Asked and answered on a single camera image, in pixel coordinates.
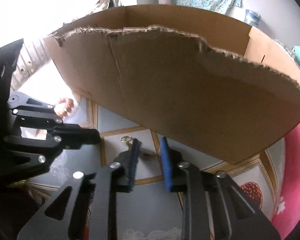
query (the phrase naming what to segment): cardboard flap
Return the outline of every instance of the cardboard flap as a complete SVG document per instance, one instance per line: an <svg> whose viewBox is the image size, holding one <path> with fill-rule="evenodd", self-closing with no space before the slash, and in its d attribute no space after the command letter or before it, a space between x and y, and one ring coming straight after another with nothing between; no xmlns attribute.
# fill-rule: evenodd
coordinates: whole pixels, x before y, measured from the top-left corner
<svg viewBox="0 0 300 240"><path fill-rule="evenodd" d="M269 147L300 122L300 76L292 80L209 47L197 34L160 26L80 28L49 40L74 92L230 163Z"/></svg>
<svg viewBox="0 0 300 240"><path fill-rule="evenodd" d="M126 7L126 27L162 25L204 37L212 47L244 55L251 26L208 10L176 5L137 5Z"/></svg>
<svg viewBox="0 0 300 240"><path fill-rule="evenodd" d="M245 59L271 66L300 85L300 69L282 48L256 27L251 28L249 37Z"/></svg>
<svg viewBox="0 0 300 240"><path fill-rule="evenodd" d="M62 36L63 34L79 27L100 27L110 29L122 29L127 26L126 8L124 6L101 11L89 16L73 21L60 29L56 30L54 36Z"/></svg>

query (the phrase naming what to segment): pink cushion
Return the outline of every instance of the pink cushion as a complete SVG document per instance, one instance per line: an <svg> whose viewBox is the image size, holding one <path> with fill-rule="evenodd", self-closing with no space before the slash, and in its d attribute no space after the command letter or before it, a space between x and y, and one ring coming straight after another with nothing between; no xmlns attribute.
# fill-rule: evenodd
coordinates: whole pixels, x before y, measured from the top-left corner
<svg viewBox="0 0 300 240"><path fill-rule="evenodd" d="M285 137L286 162L278 208L272 218L281 239L300 220L300 124Z"/></svg>

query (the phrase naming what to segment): keychain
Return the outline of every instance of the keychain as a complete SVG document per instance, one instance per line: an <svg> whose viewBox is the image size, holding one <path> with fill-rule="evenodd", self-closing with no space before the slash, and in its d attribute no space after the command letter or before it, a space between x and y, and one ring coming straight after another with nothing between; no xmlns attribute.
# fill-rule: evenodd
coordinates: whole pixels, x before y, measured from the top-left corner
<svg viewBox="0 0 300 240"><path fill-rule="evenodd" d="M132 138L131 136L125 135L120 139L120 141L122 143L125 143L127 145L128 149L131 150L133 139L134 138ZM145 149L141 146L139 156L143 161L149 161L152 158L157 158L159 155L157 153L155 153L151 150Z"/></svg>

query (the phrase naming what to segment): metal screw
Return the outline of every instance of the metal screw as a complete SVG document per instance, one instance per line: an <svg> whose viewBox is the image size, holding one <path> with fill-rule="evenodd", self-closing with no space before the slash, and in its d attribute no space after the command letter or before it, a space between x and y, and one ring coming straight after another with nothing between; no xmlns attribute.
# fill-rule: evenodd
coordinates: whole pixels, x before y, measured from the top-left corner
<svg viewBox="0 0 300 240"><path fill-rule="evenodd" d="M227 174L224 171L218 171L217 174L216 174L216 176L218 178L223 179L223 178L225 178L227 176Z"/></svg>
<svg viewBox="0 0 300 240"><path fill-rule="evenodd" d="M74 177L75 179L81 179L83 176L84 174L81 171L76 171L74 172L74 174L72 174L72 177Z"/></svg>
<svg viewBox="0 0 300 240"><path fill-rule="evenodd" d="M180 168L186 169L186 168L189 168L190 162L181 162L181 163L178 164L178 166L179 166Z"/></svg>
<svg viewBox="0 0 300 240"><path fill-rule="evenodd" d="M54 137L54 140L55 140L56 142L61 142L61 137L60 137L60 136L55 136L55 137Z"/></svg>
<svg viewBox="0 0 300 240"><path fill-rule="evenodd" d="M120 166L121 166L121 164L120 163L118 163L118 162L113 162L113 163L110 163L110 168L112 168L112 169L117 169L117 168L119 168Z"/></svg>
<svg viewBox="0 0 300 240"><path fill-rule="evenodd" d="M11 104L13 104L13 103L16 103L18 100L19 100L19 97L17 95L12 95L9 98L8 102L11 103Z"/></svg>
<svg viewBox="0 0 300 240"><path fill-rule="evenodd" d="M44 157L43 155L40 155L38 157L38 161L39 161L39 163L45 163L46 162L46 157Z"/></svg>

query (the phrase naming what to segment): corrugated cardboard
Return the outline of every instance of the corrugated cardboard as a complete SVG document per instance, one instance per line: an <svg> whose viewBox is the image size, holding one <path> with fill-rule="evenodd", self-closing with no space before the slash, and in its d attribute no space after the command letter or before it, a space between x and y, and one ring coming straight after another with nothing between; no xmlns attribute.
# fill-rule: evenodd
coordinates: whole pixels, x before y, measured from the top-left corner
<svg viewBox="0 0 300 240"><path fill-rule="evenodd" d="M221 14L118 7L45 41L75 93L230 163L300 122L298 67L261 31Z"/></svg>

